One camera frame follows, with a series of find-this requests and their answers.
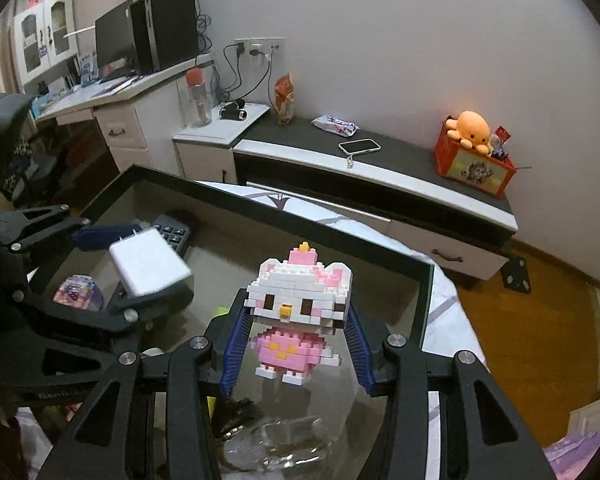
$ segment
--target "cartoon monkey picture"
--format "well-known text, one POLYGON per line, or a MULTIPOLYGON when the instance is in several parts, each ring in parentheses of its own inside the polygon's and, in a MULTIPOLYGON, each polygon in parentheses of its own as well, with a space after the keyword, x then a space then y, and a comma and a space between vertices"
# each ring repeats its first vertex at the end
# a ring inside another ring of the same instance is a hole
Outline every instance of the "cartoon monkey picture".
POLYGON ((484 181, 491 175, 493 175, 493 171, 487 170, 487 165, 482 160, 472 162, 466 170, 462 170, 462 176, 471 184, 484 184, 484 181))

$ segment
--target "cabinet handle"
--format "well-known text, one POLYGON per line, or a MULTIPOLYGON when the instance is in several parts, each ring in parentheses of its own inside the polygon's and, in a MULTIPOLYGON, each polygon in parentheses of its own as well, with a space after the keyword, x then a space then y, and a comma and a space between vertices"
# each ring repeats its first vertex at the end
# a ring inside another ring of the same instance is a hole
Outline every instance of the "cabinet handle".
POLYGON ((437 249, 433 249, 431 252, 433 254, 436 254, 437 256, 440 256, 440 258, 442 258, 443 260, 446 260, 448 262, 459 262, 459 263, 464 262, 464 258, 462 256, 453 256, 453 257, 445 256, 437 249))

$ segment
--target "smartphone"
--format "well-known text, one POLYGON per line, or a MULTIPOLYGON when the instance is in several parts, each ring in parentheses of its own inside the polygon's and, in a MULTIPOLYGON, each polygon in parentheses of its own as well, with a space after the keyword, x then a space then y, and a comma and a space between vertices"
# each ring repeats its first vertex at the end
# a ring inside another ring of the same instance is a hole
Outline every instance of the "smartphone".
POLYGON ((380 149, 380 144, 371 139, 350 140, 349 142, 341 142, 338 147, 347 156, 361 155, 362 153, 377 152, 380 149))

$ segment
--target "storage box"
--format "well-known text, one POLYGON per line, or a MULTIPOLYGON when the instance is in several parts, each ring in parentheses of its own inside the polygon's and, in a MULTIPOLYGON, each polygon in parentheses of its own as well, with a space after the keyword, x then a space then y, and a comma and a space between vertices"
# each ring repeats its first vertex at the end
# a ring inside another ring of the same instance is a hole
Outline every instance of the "storage box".
POLYGON ((509 180, 516 173, 516 167, 510 158, 500 161, 488 155, 481 155, 474 149, 464 148, 459 141, 446 134, 449 128, 445 122, 442 123, 438 143, 434 149, 438 173, 489 194, 502 196, 509 180))

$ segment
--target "block toy figure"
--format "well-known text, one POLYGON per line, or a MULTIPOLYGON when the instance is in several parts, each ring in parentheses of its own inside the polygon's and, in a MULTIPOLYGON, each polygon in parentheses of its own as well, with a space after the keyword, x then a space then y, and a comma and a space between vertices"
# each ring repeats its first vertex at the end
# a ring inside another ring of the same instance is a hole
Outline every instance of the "block toy figure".
POLYGON ((256 375, 289 384, 311 379, 315 365, 340 366, 323 335, 344 328, 349 313, 352 274, 343 263, 325 267, 307 242, 282 263, 264 261, 258 279, 247 287, 244 306, 253 320, 271 328, 251 340, 260 366, 256 375))

